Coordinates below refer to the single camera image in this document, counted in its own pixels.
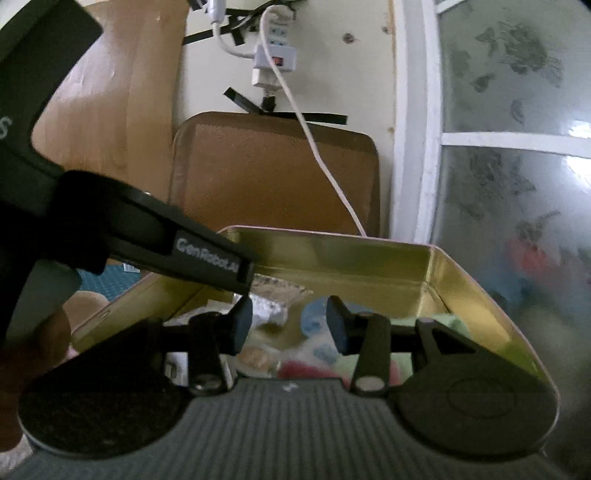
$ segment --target pink object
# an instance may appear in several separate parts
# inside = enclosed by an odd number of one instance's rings
[[[332,370],[313,367],[302,362],[290,360],[283,362],[277,372],[278,378],[340,378],[348,390],[351,385],[350,378],[341,377]],[[390,385],[400,385],[398,365],[390,360]]]
[[[68,360],[72,360],[74,357],[78,356],[78,352],[76,350],[74,350],[74,347],[72,347],[71,345],[68,347],[68,350],[66,352],[66,357],[64,358],[64,362],[67,362]]]
[[[506,246],[515,269],[536,281],[543,279],[557,266],[540,247],[530,241],[512,238]]]

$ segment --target white wall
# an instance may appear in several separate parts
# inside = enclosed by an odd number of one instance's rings
[[[28,0],[0,0],[0,25]],[[95,0],[79,0],[83,5]],[[369,135],[378,150],[381,168],[382,231],[387,235],[394,147],[394,56],[388,28],[392,0],[304,0],[290,32],[298,50],[298,69],[287,75],[304,112],[341,113],[349,116],[343,128]],[[254,8],[263,0],[230,0],[229,7]],[[201,11],[189,13],[186,34],[209,28]],[[345,44],[344,33],[357,39]],[[248,35],[249,48],[256,34]],[[226,41],[231,42],[229,35]],[[252,63],[222,52],[214,39],[183,47],[177,124],[206,111],[240,112],[223,93],[228,87],[255,103],[262,92],[251,86]],[[277,111],[290,111],[282,93]]]

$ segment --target ribbed gray surface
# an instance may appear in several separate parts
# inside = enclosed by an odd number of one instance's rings
[[[540,455],[486,465],[434,452],[381,400],[338,380],[240,380],[197,398],[159,441],[129,455],[80,461],[40,452],[10,480],[499,479],[564,480]]]

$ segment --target text logo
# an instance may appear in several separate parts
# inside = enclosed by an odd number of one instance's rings
[[[204,262],[219,267],[230,272],[238,273],[238,264],[227,258],[221,258],[215,253],[210,252],[207,248],[199,248],[191,245],[186,238],[179,238],[177,240],[177,250],[192,257],[203,260]]]

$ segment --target brown leather chair back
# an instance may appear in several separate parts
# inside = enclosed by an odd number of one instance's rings
[[[379,235],[379,161],[367,136],[310,125],[320,154],[370,236]],[[206,112],[174,140],[171,203],[212,230],[270,226],[358,234],[300,124]]]

